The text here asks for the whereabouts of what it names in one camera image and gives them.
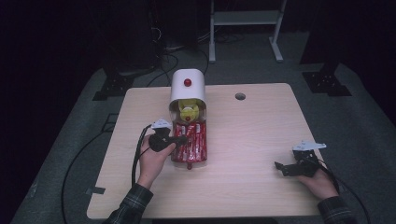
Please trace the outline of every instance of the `black tape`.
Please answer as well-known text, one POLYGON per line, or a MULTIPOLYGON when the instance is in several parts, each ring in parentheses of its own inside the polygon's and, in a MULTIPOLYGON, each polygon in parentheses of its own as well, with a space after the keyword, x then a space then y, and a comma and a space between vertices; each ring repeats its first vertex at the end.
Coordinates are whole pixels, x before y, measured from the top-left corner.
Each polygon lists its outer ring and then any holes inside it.
POLYGON ((85 191, 85 193, 88 194, 88 195, 93 195, 94 193, 95 193, 95 194, 105 194, 105 190, 106 190, 106 189, 94 187, 93 189, 87 189, 87 190, 85 191))

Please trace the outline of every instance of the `metal rack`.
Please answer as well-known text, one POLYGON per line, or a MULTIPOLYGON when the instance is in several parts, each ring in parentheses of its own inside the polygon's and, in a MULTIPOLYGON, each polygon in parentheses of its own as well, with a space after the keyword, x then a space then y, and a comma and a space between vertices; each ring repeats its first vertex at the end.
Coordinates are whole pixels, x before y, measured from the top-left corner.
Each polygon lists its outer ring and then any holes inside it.
POLYGON ((209 43, 209 61, 216 61, 215 48, 215 26, 217 25, 261 25, 272 24, 275 26, 274 35, 269 37, 271 48, 275 54, 276 61, 283 62, 282 54, 277 46, 280 25, 283 20, 287 0, 282 0, 280 10, 266 11, 215 11, 214 0, 211 2, 210 15, 210 43, 209 43))

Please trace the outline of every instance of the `white lid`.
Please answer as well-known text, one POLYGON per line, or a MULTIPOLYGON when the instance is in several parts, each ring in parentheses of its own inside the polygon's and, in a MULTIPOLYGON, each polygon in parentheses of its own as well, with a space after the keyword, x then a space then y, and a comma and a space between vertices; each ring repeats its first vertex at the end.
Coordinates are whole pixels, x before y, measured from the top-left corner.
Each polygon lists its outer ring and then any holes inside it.
POLYGON ((179 69, 173 74, 171 103, 180 99, 205 101, 205 80, 201 71, 198 69, 179 69))

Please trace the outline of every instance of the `wrist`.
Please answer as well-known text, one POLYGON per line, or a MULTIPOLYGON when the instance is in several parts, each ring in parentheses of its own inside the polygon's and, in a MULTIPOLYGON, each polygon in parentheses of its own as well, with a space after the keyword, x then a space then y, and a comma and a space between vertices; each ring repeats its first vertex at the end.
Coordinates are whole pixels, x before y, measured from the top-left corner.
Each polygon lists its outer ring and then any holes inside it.
POLYGON ((338 197, 338 196, 340 196, 340 195, 338 194, 337 191, 330 191, 330 192, 326 192, 326 193, 320 195, 319 198, 321 200, 325 200, 325 199, 328 199, 328 198, 338 197))
POLYGON ((153 180, 149 180, 140 176, 139 179, 137 179, 136 184, 144 187, 145 189, 150 189, 153 182, 153 180))

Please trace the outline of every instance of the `gray carpet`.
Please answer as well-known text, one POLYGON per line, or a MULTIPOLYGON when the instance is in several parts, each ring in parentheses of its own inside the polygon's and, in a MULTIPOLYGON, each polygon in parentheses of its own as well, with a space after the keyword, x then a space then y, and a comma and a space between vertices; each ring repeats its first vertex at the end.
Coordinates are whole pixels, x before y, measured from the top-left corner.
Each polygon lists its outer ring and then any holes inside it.
MULTIPOLYGON (((302 72, 318 71, 321 64, 299 65, 308 33, 279 36, 283 63, 276 62, 268 36, 267 33, 245 35, 239 42, 217 44, 217 61, 207 68, 206 85, 289 83, 316 141, 328 146, 321 150, 324 160, 361 197, 372 223, 394 223, 396 128, 363 88, 359 77, 342 64, 337 68, 336 76, 352 96, 329 97, 309 90, 302 72)), ((208 52, 207 44, 200 48, 208 52)), ((206 58, 201 51, 185 49, 173 55, 178 58, 178 65, 169 72, 170 75, 181 68, 201 71, 206 68, 206 58)), ((164 57, 163 68, 169 69, 175 62, 172 57, 164 57)), ((137 78, 134 87, 145 87, 161 72, 157 70, 137 78)), ((26 196, 12 223, 63 223, 61 190, 69 164, 84 145, 101 132, 107 115, 120 111, 122 97, 92 100, 101 90, 105 78, 103 70, 92 74, 37 175, 35 188, 26 196)), ((166 77, 162 76, 150 86, 167 84, 166 77)), ((67 223, 100 223, 88 219, 86 210, 91 198, 89 189, 95 185, 110 137, 111 133, 97 137, 79 154, 71 168, 64 188, 67 223)), ((365 223, 362 209, 352 194, 346 190, 342 196, 359 221, 365 223)), ((275 219, 281 224, 321 222, 320 217, 275 219)), ((242 219, 240 223, 253 222, 242 219)))

